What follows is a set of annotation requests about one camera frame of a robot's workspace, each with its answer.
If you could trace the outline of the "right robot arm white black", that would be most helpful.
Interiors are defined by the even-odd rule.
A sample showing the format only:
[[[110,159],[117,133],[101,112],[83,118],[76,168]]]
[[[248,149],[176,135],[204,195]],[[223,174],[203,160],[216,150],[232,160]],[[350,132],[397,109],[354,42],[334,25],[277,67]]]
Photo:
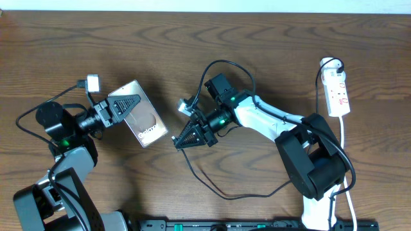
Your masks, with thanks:
[[[302,223],[315,230],[335,227],[335,198],[347,171],[353,165],[325,119],[318,114],[297,116],[279,110],[249,90],[239,91],[224,74],[205,82],[217,108],[205,114],[197,107],[197,97],[183,99],[179,111],[189,121],[178,137],[177,150],[213,146],[216,136],[228,124],[250,128],[273,141],[283,161],[290,183],[303,195]]]

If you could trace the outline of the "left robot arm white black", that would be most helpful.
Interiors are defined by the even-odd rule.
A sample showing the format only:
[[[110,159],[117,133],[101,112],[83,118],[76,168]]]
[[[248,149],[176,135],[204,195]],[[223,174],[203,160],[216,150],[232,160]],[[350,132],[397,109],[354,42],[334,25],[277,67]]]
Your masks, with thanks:
[[[140,101],[135,94],[107,97],[90,108],[52,99],[35,107],[37,122],[51,137],[48,144],[55,164],[13,196],[23,230],[133,230],[122,210],[98,212],[83,181],[98,161],[94,138],[122,122]],[[68,110],[76,107],[83,111],[71,115]]]

